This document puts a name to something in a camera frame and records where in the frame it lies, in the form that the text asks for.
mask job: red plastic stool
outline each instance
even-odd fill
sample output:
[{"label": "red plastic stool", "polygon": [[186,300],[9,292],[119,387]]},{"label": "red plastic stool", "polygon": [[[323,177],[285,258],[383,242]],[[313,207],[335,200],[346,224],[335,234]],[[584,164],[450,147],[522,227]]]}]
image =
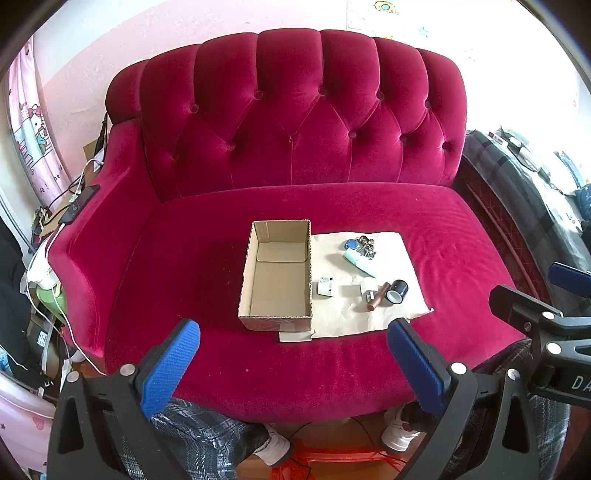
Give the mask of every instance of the red plastic stool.
[{"label": "red plastic stool", "polygon": [[389,455],[386,452],[376,452],[367,449],[318,449],[309,448],[301,442],[296,442],[295,452],[291,459],[280,467],[271,471],[269,480],[315,480],[312,473],[312,462],[348,463],[348,462],[375,462],[381,461],[390,464],[398,472],[406,465],[406,460],[401,455]]}]

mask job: red velvet sofa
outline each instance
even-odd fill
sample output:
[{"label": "red velvet sofa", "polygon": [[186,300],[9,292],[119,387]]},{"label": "red velvet sofa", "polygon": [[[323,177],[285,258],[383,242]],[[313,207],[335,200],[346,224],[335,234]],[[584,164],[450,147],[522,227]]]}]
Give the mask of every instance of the red velvet sofa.
[{"label": "red velvet sofa", "polygon": [[76,340],[109,372],[182,317],[201,347],[176,396],[247,421],[333,420],[412,399],[384,332],[279,343],[237,317],[253,220],[400,232],[421,337],[470,367],[521,335],[488,295],[511,278],[450,188],[466,124],[449,59],[346,31],[215,38],[112,81],[97,195],[55,241]]}]

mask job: blue key fob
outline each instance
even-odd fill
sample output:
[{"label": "blue key fob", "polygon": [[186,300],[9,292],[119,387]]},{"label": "blue key fob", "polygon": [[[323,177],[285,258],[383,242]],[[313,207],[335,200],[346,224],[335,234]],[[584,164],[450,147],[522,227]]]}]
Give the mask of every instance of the blue key fob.
[{"label": "blue key fob", "polygon": [[359,248],[359,242],[354,239],[347,240],[345,242],[345,248],[351,250],[357,250]]}]

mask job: copper pipe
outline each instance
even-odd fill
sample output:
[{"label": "copper pipe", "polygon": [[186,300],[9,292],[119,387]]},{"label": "copper pipe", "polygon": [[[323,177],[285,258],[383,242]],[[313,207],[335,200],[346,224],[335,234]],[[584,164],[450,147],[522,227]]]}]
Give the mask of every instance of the copper pipe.
[{"label": "copper pipe", "polygon": [[380,302],[384,299],[386,292],[390,289],[392,285],[386,282],[382,287],[378,290],[375,295],[375,298],[372,301],[368,302],[368,310],[370,312],[374,311],[376,307],[380,304]]}]

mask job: keys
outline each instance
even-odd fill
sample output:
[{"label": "keys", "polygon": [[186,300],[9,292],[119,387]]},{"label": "keys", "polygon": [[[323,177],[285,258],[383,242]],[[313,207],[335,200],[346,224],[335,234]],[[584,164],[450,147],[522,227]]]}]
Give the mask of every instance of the keys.
[{"label": "keys", "polygon": [[355,239],[359,244],[358,252],[372,260],[375,257],[374,239],[361,235]]}]

